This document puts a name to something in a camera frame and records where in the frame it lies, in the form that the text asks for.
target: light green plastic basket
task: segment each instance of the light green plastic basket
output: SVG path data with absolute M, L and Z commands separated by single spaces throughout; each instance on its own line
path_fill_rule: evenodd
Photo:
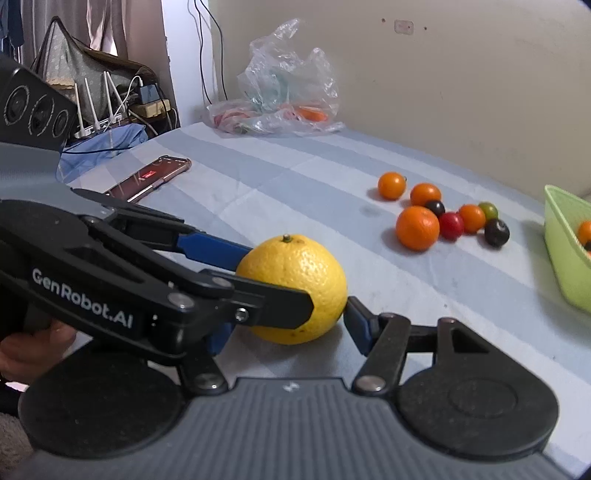
M 579 225 L 591 220 L 591 203 L 546 185 L 545 240 L 565 298 L 591 313 L 591 257 L 577 239 Z

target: brown curtain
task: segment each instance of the brown curtain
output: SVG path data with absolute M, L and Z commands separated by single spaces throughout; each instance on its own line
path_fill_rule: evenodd
M 23 63 L 31 65 L 51 19 L 61 18 L 66 30 L 94 50 L 127 59 L 122 0 L 21 0 L 25 44 Z

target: bed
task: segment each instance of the bed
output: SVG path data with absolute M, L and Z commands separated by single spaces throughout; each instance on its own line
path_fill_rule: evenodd
M 554 390 L 560 418 L 545 453 L 573 476 L 591 463 L 591 317 L 560 293 L 544 243 L 542 204 L 447 161 L 355 131 L 253 138 L 205 124 L 143 143 L 69 185 L 105 191 L 163 154 L 191 158 L 193 166 L 143 205 L 250 246 L 283 233 L 307 235 L 339 260 L 349 293 L 374 312 L 396 312 L 420 325 L 458 318 Z M 393 233 L 405 200 L 384 202 L 376 194 L 377 179 L 388 170 L 405 175 L 409 185 L 438 185 L 448 209 L 494 203 L 511 240 L 500 251 L 467 236 L 438 242 L 424 254 L 405 250 Z M 337 376 L 348 384 L 363 360 L 342 322 L 296 347 L 237 328 L 217 358 L 230 382 Z M 430 360 L 409 355 L 402 380 Z

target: clear plastic bag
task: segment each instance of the clear plastic bag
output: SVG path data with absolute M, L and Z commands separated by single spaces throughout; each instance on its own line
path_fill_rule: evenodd
M 207 110 L 216 128 L 235 134 L 313 134 L 343 129 L 334 122 L 339 92 L 324 52 L 315 48 L 302 60 L 290 40 L 299 19 L 280 25 L 251 43 L 251 61 L 238 75 L 242 100 Z

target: phone screen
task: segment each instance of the phone screen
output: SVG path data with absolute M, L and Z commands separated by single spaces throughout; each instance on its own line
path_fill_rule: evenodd
M 179 173 L 188 170 L 190 166 L 191 161 L 188 158 L 163 156 L 127 177 L 105 194 L 135 203 Z

